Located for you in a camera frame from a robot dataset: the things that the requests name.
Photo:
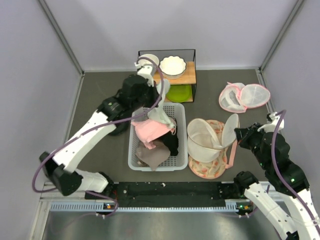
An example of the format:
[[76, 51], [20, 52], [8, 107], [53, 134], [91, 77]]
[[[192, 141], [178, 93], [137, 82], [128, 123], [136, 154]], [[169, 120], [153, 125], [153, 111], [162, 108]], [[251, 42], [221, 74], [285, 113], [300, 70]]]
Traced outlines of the white bra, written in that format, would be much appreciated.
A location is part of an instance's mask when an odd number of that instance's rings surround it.
[[157, 84], [156, 89], [161, 97], [161, 100], [158, 103], [158, 107], [153, 108], [151, 111], [147, 113], [147, 116], [150, 120], [156, 121], [161, 124], [167, 125], [170, 129], [174, 129], [176, 127], [176, 124], [173, 122], [173, 120], [167, 116], [167, 114], [164, 112], [164, 101], [166, 98], [166, 94], [170, 90], [171, 84], [168, 79], [163, 80], [163, 84], [160, 82]]

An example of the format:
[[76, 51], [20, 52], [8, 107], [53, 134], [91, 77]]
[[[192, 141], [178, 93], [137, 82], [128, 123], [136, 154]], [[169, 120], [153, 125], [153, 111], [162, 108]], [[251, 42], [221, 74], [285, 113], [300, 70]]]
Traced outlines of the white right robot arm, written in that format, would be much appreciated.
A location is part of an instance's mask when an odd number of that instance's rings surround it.
[[233, 179], [234, 194], [253, 202], [282, 240], [318, 240], [320, 217], [313, 205], [310, 184], [303, 170], [290, 160], [285, 138], [277, 131], [266, 132], [259, 123], [235, 128], [234, 132], [237, 144], [253, 153], [289, 212], [249, 171], [242, 171]]

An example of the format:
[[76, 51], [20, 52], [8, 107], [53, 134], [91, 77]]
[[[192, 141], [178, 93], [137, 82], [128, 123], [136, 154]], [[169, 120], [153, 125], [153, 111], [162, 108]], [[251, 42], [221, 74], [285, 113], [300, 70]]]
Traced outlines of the pink bra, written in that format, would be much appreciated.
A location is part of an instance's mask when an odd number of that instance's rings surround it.
[[144, 146], [151, 150], [156, 146], [153, 144], [153, 140], [156, 140], [167, 133], [175, 133], [177, 122], [174, 118], [169, 118], [172, 126], [167, 124], [147, 119], [145, 121], [132, 121], [131, 125], [134, 127], [135, 133]]

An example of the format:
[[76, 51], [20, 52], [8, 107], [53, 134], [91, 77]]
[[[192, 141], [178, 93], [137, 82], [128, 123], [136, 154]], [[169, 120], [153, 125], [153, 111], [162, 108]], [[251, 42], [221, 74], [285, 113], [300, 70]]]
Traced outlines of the white mesh laundry bag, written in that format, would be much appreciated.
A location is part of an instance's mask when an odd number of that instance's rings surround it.
[[237, 148], [235, 129], [240, 126], [238, 114], [232, 114], [224, 124], [221, 136], [202, 118], [193, 119], [187, 126], [188, 154], [196, 161], [209, 163], [215, 160], [221, 151], [231, 147], [233, 158]]

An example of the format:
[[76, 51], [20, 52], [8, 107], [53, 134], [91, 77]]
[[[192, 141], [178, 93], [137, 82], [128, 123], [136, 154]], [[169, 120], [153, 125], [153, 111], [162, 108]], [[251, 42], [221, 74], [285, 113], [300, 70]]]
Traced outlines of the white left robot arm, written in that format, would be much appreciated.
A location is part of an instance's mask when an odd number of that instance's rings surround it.
[[45, 175], [63, 196], [76, 191], [93, 191], [109, 198], [114, 191], [110, 179], [103, 173], [79, 170], [83, 158], [111, 133], [120, 134], [132, 113], [141, 107], [158, 106], [164, 92], [164, 82], [156, 85], [146, 77], [131, 74], [114, 96], [102, 101], [87, 123], [64, 146], [40, 156]]

